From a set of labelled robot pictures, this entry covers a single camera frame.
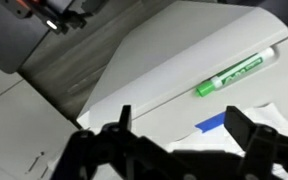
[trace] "printer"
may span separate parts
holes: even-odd
[[[269,61],[196,96],[197,85],[267,48]],[[268,103],[288,120],[287,26],[261,8],[177,1],[124,38],[77,121],[99,132],[129,104],[132,131],[163,145],[228,105]]]

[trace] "blue tape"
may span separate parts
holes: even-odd
[[[202,130],[203,133],[212,130],[224,123],[225,112],[222,112],[216,116],[211,117],[199,124],[196,124],[195,127]]]

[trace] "green marker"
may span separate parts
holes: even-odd
[[[228,69],[212,77],[210,80],[204,81],[202,84],[198,85],[196,87],[196,95],[204,97],[210,94],[214,90],[226,85],[240,75],[262,64],[267,59],[273,57],[274,54],[275,53],[272,48],[267,48],[266,50],[229,67]]]

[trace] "marker cap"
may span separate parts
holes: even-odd
[[[200,97],[204,97],[215,90],[215,86],[212,81],[205,81],[196,87],[195,94]]]

